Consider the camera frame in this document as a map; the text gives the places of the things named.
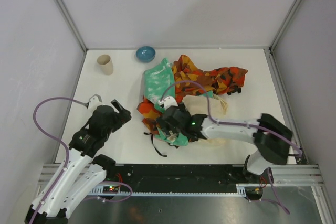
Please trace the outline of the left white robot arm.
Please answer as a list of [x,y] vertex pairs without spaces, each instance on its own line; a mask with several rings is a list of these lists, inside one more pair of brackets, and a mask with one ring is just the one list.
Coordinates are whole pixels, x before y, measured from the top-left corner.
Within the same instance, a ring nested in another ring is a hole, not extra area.
[[72,212],[101,182],[118,175],[115,160],[97,152],[111,133],[131,120],[131,113],[117,100],[104,105],[99,95],[81,102],[91,117],[72,137],[66,156],[46,187],[32,201],[25,223],[67,223]]

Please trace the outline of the green patterned cloth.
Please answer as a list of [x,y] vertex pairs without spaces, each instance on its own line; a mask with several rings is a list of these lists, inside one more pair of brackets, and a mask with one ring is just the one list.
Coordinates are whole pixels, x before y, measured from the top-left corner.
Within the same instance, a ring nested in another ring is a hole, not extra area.
[[175,83],[172,64],[164,58],[160,64],[148,69],[143,74],[144,77],[144,95],[143,101],[139,103],[137,110],[143,116],[142,123],[148,128],[155,138],[167,142],[176,147],[187,146],[188,138],[179,133],[176,136],[166,137],[156,119],[162,115],[164,108],[160,107],[159,100],[165,93],[168,96],[175,97],[175,88],[171,87]]

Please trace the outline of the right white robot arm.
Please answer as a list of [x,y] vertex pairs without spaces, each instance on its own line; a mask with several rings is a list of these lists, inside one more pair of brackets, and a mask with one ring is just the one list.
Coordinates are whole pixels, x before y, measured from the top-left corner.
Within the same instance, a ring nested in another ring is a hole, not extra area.
[[191,115],[186,108],[171,106],[156,119],[157,125],[169,138],[180,134],[196,142],[225,138],[252,144],[256,151],[248,155],[244,172],[261,175],[274,165],[287,165],[292,131],[270,114],[249,121],[220,121],[206,114]]

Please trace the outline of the orange camouflage cloth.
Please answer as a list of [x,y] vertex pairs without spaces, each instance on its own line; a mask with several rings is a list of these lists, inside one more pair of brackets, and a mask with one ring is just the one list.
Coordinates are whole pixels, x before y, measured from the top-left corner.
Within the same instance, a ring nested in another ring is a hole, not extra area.
[[172,63],[172,71],[175,82],[195,81],[202,87],[195,84],[181,83],[174,86],[175,99],[178,103],[186,95],[201,95],[209,92],[215,95],[224,93],[241,93],[244,86],[245,75],[248,70],[239,67],[220,67],[210,71],[199,69],[187,55],[181,55],[177,61]]

